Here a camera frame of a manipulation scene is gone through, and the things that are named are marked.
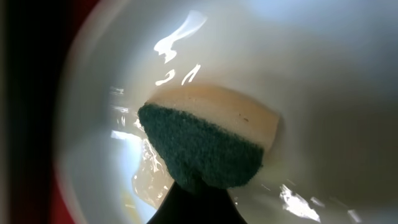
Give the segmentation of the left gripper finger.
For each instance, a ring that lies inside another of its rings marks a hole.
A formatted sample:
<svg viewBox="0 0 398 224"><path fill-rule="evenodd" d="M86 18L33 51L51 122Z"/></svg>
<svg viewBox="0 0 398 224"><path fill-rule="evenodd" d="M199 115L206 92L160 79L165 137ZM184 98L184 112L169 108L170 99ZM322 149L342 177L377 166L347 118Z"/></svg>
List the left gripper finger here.
<svg viewBox="0 0 398 224"><path fill-rule="evenodd" d="M226 188L175 181L148 224L246 224Z"/></svg>

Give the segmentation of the green yellow sponge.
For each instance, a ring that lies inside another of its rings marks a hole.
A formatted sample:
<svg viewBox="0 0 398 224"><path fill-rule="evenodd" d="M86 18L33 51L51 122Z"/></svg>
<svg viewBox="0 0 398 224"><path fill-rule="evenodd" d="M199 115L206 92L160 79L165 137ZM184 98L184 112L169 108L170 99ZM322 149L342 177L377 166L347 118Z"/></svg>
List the green yellow sponge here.
<svg viewBox="0 0 398 224"><path fill-rule="evenodd" d="M213 85L159 91L137 115L171 177L191 192L246 185L261 169L280 120L258 101Z"/></svg>

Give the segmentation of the light blue plate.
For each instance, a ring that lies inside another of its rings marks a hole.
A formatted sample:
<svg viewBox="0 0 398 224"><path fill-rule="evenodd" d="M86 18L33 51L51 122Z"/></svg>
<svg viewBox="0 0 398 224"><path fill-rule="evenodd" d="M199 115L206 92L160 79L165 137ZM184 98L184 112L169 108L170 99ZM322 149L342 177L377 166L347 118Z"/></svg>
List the light blue plate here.
<svg viewBox="0 0 398 224"><path fill-rule="evenodd" d="M137 111L199 83L280 116L258 175L228 191L246 223L397 222L396 1L101 1L58 107L76 223L148 223L174 182Z"/></svg>

